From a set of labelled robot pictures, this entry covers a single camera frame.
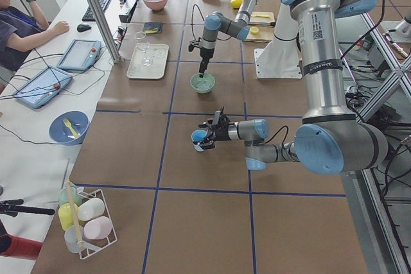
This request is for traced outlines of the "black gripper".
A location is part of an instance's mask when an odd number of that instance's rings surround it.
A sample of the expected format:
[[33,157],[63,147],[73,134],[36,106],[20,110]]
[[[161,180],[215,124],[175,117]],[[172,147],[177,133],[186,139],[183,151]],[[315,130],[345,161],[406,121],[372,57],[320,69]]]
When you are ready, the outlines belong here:
[[232,122],[224,113],[224,106],[214,113],[212,118],[207,119],[192,132],[194,149],[198,152],[215,148],[215,141],[239,140],[238,123]]
[[203,39],[191,40],[188,45],[188,51],[193,52],[194,49],[200,50],[200,57],[202,59],[199,67],[199,77],[203,78],[207,70],[209,60],[212,58],[212,49],[209,47],[209,41]]

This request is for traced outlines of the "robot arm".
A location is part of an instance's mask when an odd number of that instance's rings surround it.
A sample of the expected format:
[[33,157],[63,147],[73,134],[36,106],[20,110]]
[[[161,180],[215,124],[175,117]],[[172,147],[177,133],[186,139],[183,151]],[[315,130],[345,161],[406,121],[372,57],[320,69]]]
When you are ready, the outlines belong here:
[[249,34],[251,13],[258,0],[243,0],[235,19],[230,20],[220,12],[213,12],[205,17],[202,37],[189,43],[189,50],[199,48],[202,61],[199,67],[199,77],[203,77],[210,59],[214,55],[214,49],[219,32],[244,41]]
[[217,141],[242,140],[249,170],[285,161],[300,162],[325,175],[376,166],[385,159],[388,142],[377,128],[358,123],[346,105],[336,20],[368,12],[377,0],[280,1],[274,39],[257,63],[278,69],[282,60],[296,59],[307,86],[308,111],[295,139],[270,144],[264,119],[232,122],[218,110],[192,133],[195,149],[212,149]]

